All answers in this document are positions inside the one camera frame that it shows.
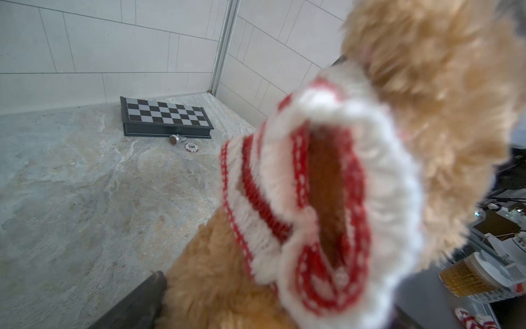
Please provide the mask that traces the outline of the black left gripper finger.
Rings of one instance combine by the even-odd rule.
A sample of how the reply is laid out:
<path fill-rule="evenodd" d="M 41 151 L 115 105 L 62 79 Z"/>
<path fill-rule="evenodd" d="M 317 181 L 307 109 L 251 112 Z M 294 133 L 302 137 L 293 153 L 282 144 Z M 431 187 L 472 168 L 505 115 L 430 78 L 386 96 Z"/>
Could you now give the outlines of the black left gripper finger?
<path fill-rule="evenodd" d="M 162 271 L 149 278 L 112 307 L 89 329 L 152 329 L 162 309 L 167 279 Z"/>

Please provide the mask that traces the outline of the brown teddy bear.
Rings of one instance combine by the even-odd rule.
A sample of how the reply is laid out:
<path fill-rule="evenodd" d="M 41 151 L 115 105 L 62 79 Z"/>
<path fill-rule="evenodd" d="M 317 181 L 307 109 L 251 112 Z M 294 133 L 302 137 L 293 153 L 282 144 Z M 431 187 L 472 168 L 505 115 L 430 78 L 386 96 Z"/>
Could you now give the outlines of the brown teddy bear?
<path fill-rule="evenodd" d="M 360 1 L 342 55 L 362 66 L 419 166 L 422 245 L 407 278 L 466 243 L 509 159 L 525 110 L 525 41 L 495 1 Z M 299 328 L 249 276 L 223 204 L 168 271 L 156 327 Z"/>

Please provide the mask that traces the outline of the red white poker chip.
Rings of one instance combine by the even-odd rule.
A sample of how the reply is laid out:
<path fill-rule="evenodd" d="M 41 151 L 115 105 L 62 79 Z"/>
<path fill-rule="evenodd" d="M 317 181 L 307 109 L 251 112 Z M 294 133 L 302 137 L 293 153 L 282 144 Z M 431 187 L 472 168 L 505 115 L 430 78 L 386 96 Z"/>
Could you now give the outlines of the red white poker chip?
<path fill-rule="evenodd" d="M 199 146 L 195 143 L 186 143 L 184 149 L 190 153 L 196 153 L 199 151 Z"/>

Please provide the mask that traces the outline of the red white striped knit sweater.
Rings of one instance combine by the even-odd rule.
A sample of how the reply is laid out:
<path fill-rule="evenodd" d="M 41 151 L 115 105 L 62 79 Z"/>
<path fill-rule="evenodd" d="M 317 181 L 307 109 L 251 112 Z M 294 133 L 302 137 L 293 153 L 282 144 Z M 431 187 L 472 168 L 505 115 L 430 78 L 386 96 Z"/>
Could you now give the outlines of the red white striped knit sweater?
<path fill-rule="evenodd" d="M 345 61 L 221 148 L 223 206 L 253 281 L 299 328 L 383 328 L 422 245 L 419 166 Z"/>

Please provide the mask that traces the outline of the folded black chess board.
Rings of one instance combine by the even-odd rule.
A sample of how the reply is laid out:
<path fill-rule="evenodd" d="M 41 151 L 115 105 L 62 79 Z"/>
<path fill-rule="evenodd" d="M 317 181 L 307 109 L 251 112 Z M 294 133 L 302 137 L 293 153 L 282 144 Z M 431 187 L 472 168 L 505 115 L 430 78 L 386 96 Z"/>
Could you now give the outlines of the folded black chess board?
<path fill-rule="evenodd" d="M 204 108 L 121 97 L 123 132 L 127 137 L 210 139 L 214 129 Z"/>

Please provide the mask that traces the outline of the aluminium corner profile right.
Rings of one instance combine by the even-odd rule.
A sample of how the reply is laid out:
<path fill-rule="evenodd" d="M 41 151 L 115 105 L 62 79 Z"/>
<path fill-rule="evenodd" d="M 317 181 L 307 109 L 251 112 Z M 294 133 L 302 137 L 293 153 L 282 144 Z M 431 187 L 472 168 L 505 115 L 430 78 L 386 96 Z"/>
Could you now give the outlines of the aluminium corner profile right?
<path fill-rule="evenodd" d="M 216 52 L 215 65 L 211 76 L 211 84 L 208 93 L 216 96 L 219 89 L 219 83 L 223 74 L 228 49 L 230 46 L 231 37 L 234 31 L 240 0 L 227 1 L 223 26 L 219 38 L 218 49 Z"/>

